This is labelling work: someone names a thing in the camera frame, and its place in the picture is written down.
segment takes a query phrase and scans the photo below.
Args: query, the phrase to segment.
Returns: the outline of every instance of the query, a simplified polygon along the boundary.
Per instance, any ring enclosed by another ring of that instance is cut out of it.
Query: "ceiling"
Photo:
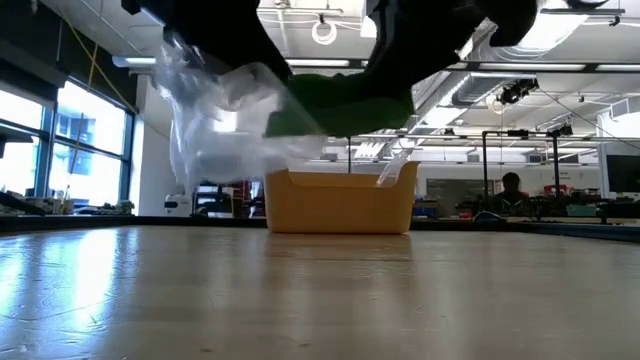
[[[161,43],[161,26],[144,13],[129,15],[120,7],[119,0],[41,0],[45,5],[63,17],[68,17],[81,32],[97,41],[112,54],[127,56],[152,56]],[[361,58],[366,59],[374,45],[371,38],[360,35],[360,22],[363,0],[291,0],[292,8],[320,8],[329,6],[341,9],[343,16],[327,19],[339,23],[338,34],[330,45],[321,45],[312,37],[312,27],[317,16],[282,15],[279,21],[277,14],[259,12],[263,25],[270,37],[286,57],[304,58]],[[620,5],[627,11],[623,24],[608,26],[610,18],[591,18],[580,26],[567,40],[549,51],[545,61],[610,61],[638,62],[640,47],[633,46],[640,36],[640,1],[620,0]],[[261,7],[273,7],[273,0],[262,0]],[[416,44],[416,53],[428,53],[428,37],[437,34],[425,34],[424,48]],[[326,70],[301,70],[304,72],[320,72],[331,75]],[[551,94],[534,92],[515,106],[508,108],[503,114],[497,114],[484,102],[480,108],[471,109],[462,114],[460,125],[452,122],[457,134],[479,134],[482,130],[507,128],[534,129],[568,113],[566,108],[574,110],[587,120],[595,120],[595,114],[606,106],[593,102],[614,102],[640,93],[640,76],[638,75],[559,75],[541,74],[538,76],[541,88]],[[434,96],[431,91],[427,96]],[[594,126],[573,116],[574,132],[581,134],[595,133]]]

